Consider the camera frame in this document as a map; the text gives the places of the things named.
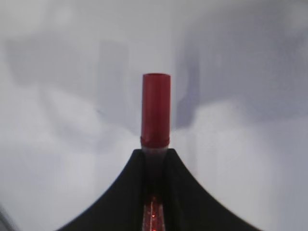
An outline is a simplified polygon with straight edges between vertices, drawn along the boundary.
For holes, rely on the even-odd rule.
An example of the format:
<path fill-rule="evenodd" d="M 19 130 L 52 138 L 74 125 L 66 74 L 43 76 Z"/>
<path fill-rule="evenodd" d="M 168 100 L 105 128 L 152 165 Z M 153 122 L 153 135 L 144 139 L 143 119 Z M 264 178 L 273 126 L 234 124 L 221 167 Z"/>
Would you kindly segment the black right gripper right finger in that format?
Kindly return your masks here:
<path fill-rule="evenodd" d="M 168 231 L 257 230 L 209 194 L 174 149 L 163 162 L 163 207 Z"/>

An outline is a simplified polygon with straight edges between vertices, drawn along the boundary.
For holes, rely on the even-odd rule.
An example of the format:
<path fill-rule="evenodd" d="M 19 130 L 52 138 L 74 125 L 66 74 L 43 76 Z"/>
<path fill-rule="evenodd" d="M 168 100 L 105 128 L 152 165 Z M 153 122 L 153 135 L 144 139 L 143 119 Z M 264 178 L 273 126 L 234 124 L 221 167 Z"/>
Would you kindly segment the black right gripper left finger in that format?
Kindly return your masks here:
<path fill-rule="evenodd" d="M 89 208 L 61 231 L 140 231 L 143 221 L 145 160 L 135 149 L 120 175 Z"/>

